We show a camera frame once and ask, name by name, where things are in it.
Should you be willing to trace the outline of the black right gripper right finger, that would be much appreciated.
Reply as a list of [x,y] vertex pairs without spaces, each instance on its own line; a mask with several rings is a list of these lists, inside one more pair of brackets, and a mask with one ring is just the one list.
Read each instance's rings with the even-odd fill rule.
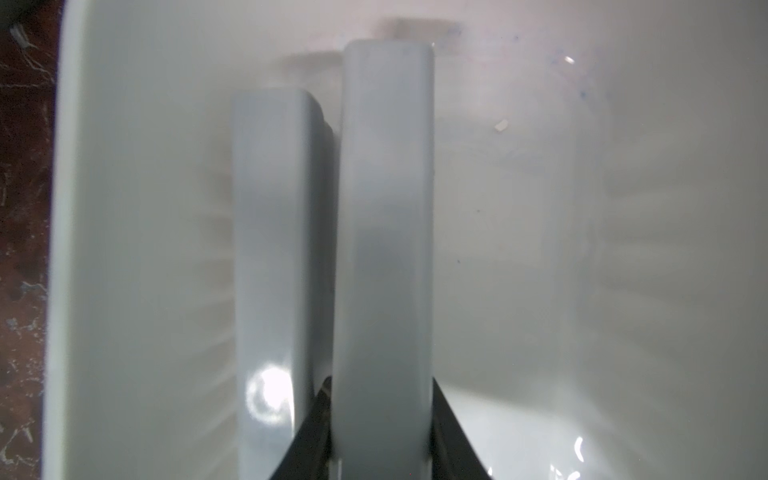
[[434,480],[490,480],[436,380],[432,383],[430,455]]

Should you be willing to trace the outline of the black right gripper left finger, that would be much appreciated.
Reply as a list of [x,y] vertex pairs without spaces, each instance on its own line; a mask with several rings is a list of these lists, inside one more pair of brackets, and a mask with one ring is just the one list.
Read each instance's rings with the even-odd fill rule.
[[328,376],[271,480],[329,479],[331,390],[332,378]]

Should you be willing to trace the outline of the white plastic storage box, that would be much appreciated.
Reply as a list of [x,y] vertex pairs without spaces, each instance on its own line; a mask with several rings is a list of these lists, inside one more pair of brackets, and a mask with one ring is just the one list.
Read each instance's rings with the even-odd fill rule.
[[435,54],[434,373],[496,479],[767,475],[763,1],[70,1],[46,479],[235,479],[290,355],[235,360],[232,110]]

